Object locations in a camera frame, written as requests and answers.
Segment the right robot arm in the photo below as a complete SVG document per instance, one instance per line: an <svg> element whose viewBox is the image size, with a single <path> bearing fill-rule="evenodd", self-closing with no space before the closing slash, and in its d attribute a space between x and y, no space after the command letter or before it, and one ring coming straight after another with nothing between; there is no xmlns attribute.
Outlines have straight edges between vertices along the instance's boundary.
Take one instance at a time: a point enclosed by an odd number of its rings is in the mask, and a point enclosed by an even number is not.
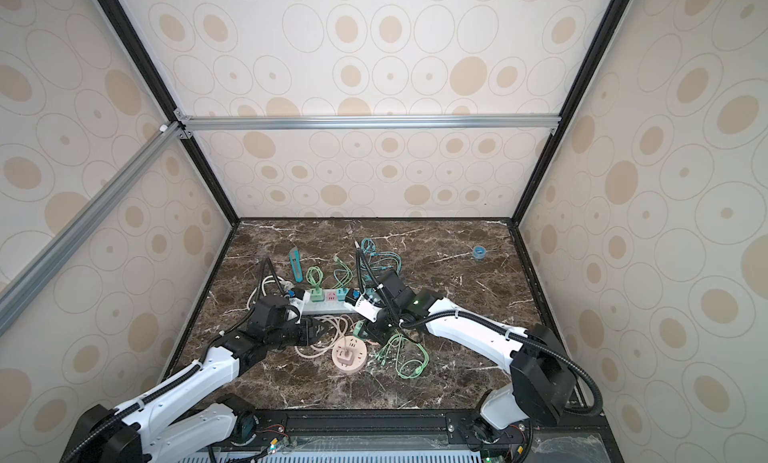
<svg viewBox="0 0 768 463"><path fill-rule="evenodd" d="M415 292L394 270L376 273L363 249L355 251L359 289L346 303L362 317L360 336L386 346L412 332L445 338L495 363L509 383L482 397L478 426L501 431L524 420L555 426L565 414L596 417L603 396L547 327L505 325L466 310L432 290Z"/></svg>

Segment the pink plug adapter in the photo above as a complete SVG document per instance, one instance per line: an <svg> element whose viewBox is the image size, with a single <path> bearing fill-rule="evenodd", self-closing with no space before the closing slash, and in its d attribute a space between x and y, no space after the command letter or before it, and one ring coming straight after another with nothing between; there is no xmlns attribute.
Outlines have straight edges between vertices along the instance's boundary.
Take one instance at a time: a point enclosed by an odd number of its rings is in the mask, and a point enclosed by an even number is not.
<svg viewBox="0 0 768 463"><path fill-rule="evenodd" d="M343 365L352 365L355 362L356 350L345 345L339 349L338 360Z"/></svg>

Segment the light green plug adapter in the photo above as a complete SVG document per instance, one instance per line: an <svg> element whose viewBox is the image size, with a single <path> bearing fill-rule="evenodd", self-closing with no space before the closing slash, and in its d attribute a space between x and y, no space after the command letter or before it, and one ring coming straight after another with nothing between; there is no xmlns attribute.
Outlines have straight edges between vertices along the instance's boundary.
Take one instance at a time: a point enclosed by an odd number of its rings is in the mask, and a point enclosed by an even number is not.
<svg viewBox="0 0 768 463"><path fill-rule="evenodd" d="M310 300L315 303L322 303L325 301L325 292L322 288L313 288L310 291Z"/></svg>

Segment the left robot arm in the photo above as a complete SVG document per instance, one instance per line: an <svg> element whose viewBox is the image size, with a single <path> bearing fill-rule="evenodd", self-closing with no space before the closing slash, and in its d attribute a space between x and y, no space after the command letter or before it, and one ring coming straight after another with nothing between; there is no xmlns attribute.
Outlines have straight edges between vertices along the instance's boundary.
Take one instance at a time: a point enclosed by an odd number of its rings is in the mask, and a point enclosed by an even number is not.
<svg viewBox="0 0 768 463"><path fill-rule="evenodd" d="M249 413L247 406L213 403L198 413L192 408L269 352L318 343L327 329L304 315L305 295L283 286L267 295L255 289L246 313L210 340L187 367L112 409L97 404L83 413L62 461L176 462L228 439Z"/></svg>

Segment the pink round socket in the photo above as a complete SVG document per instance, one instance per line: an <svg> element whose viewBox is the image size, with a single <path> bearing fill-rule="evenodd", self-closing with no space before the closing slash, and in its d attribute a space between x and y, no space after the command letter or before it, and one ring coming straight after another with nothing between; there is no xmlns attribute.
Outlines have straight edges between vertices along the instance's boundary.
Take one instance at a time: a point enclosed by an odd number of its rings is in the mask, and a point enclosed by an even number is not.
<svg viewBox="0 0 768 463"><path fill-rule="evenodd" d="M355 374L360 372L367 363L367 345L355 336L345 336L335 342L331 356L333 364L341 373Z"/></svg>

